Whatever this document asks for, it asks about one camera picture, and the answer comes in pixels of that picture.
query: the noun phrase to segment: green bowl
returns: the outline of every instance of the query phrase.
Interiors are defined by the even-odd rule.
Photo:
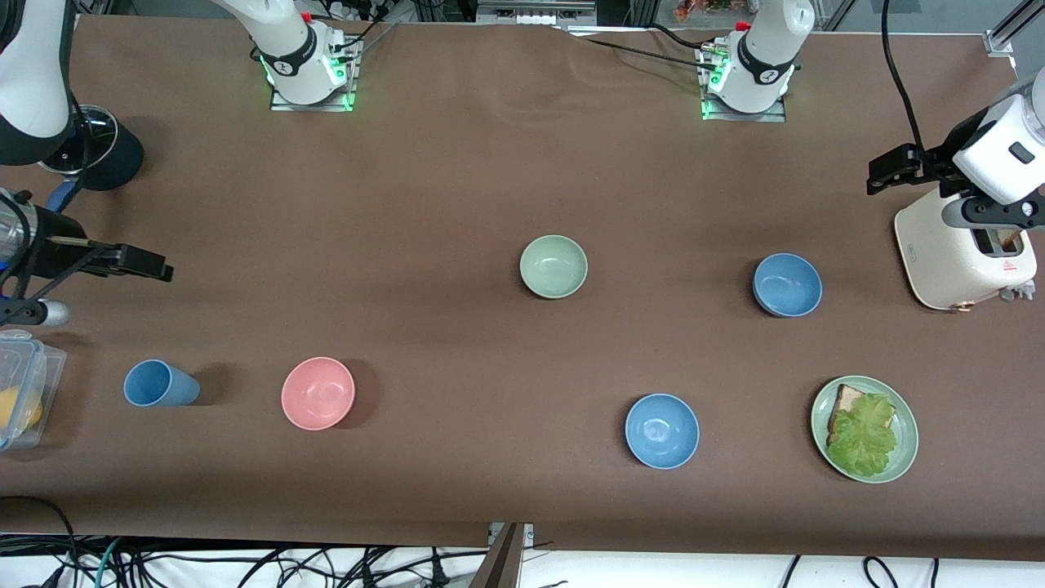
[[[519,273],[536,296],[565,299],[584,283],[587,257],[574,239],[547,234],[534,239],[522,251]]]
[[[835,465],[828,455],[828,434],[830,433],[828,423],[831,421],[831,413],[834,410],[835,401],[838,399],[838,386],[841,384],[849,384],[864,394],[885,395],[889,397],[889,404],[897,409],[897,415],[890,426],[897,434],[897,447],[889,452],[889,465],[880,474],[874,476],[851,474]],[[843,376],[829,382],[816,395],[809,422],[810,427],[813,429],[813,442],[816,444],[816,449],[820,450],[820,454],[828,461],[828,464],[831,464],[834,469],[857,481],[866,484],[891,483],[907,473],[911,464],[914,463],[914,456],[918,455],[918,424],[914,422],[914,415],[896,391],[874,378],[866,376]]]

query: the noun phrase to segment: pink bowl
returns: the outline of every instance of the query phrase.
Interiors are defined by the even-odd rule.
[[[338,360],[315,357],[298,364],[283,382],[283,414],[306,431],[333,427],[355,401],[352,374]]]

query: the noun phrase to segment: bowl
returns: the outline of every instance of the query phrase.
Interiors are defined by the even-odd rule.
[[[808,315],[820,304],[823,282],[816,267],[794,253],[773,253],[754,269],[754,300],[780,317]]]
[[[646,466],[673,470],[696,453],[700,425],[689,405],[678,398],[650,395],[628,411],[624,439],[631,453]]]
[[[828,455],[828,434],[830,433],[828,426],[831,422],[831,414],[835,408],[835,400],[838,398],[838,387],[842,384],[847,384],[864,394],[885,395],[889,398],[889,404],[897,409],[892,424],[889,426],[897,436],[897,447],[889,452],[889,464],[885,467],[885,471],[874,476],[851,474],[835,465]],[[890,483],[906,474],[918,455],[918,423],[914,422],[914,415],[910,407],[887,384],[867,376],[843,376],[823,386],[813,401],[809,424],[813,430],[813,443],[816,445],[816,449],[820,450],[820,454],[828,461],[828,464],[831,464],[831,467],[841,472],[842,475],[857,481],[865,484]]]
[[[295,368],[283,382],[283,414],[306,431],[336,425],[355,401],[352,374],[338,360],[316,357]]]
[[[544,299],[565,299],[584,283],[587,257],[577,241],[561,234],[534,239],[522,251],[519,273],[527,287]]]

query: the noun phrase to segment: green plate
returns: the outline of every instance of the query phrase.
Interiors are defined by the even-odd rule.
[[[897,447],[889,452],[889,465],[885,471],[874,476],[859,476],[842,470],[828,456],[828,423],[831,421],[831,413],[835,408],[835,401],[838,400],[838,386],[849,384],[850,386],[868,395],[885,395],[889,397],[889,404],[896,407],[897,415],[893,418],[890,428],[897,434]],[[854,480],[866,484],[891,483],[907,473],[914,456],[918,455],[918,424],[914,422],[914,415],[904,402],[904,399],[896,391],[886,384],[868,378],[866,376],[843,376],[832,380],[827,386],[816,395],[813,401],[813,410],[809,418],[810,427],[813,429],[813,442],[816,449],[820,450],[823,458],[845,476]]]

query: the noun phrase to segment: yellow food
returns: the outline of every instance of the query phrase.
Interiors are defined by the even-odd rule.
[[[15,402],[18,401],[18,386],[11,386],[6,391],[0,393],[0,423],[3,426],[7,426],[10,423],[11,414],[15,413]],[[40,417],[43,416],[44,409],[37,403],[37,406],[32,408],[32,414],[29,415],[29,424],[25,426],[26,429],[32,427],[40,421]]]

